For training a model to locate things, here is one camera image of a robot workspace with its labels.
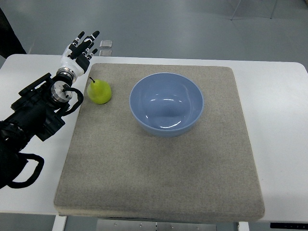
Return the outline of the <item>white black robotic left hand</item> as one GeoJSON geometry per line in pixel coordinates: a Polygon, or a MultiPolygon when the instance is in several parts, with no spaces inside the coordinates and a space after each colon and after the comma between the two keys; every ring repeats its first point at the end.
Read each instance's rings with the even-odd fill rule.
{"type": "Polygon", "coordinates": [[[92,47],[99,34],[99,31],[95,31],[85,36],[85,32],[82,31],[73,42],[66,47],[61,57],[59,69],[67,68],[76,77],[85,74],[91,59],[98,51],[97,48],[92,49],[92,47]]]}

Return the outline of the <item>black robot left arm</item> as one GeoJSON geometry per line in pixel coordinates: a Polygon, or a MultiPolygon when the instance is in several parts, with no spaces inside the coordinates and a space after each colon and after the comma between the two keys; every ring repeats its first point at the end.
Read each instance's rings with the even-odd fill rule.
{"type": "Polygon", "coordinates": [[[44,159],[21,151],[37,136],[45,141],[64,124],[63,117],[83,102],[83,94],[72,87],[77,74],[62,67],[56,76],[45,74],[19,92],[11,105],[14,113],[0,123],[0,186],[20,189],[39,177],[44,159]]]}

